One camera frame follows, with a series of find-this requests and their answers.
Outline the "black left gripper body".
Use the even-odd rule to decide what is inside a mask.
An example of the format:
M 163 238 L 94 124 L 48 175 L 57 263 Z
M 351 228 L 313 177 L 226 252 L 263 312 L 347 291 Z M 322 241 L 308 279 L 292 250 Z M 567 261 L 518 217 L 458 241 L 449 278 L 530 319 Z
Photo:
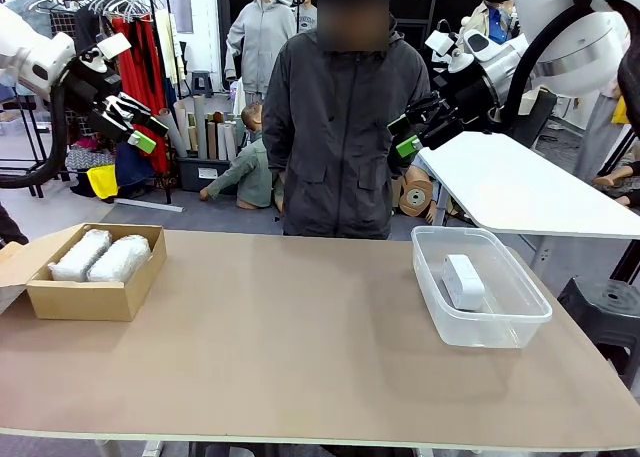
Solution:
M 65 105 L 84 116 L 96 132 L 115 141 L 127 141 L 134 132 L 127 111 L 116 107 L 122 91 L 120 76 L 100 54 L 79 54 L 62 76 Z

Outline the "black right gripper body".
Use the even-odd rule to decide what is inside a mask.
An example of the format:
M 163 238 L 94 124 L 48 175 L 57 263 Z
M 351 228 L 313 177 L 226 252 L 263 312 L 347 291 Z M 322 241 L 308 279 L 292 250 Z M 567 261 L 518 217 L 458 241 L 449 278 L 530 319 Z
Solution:
M 422 112 L 424 128 L 418 138 L 424 148 L 436 150 L 463 131 L 477 129 L 496 105 L 495 95 L 484 76 L 462 78 L 439 74 L 435 90 Z

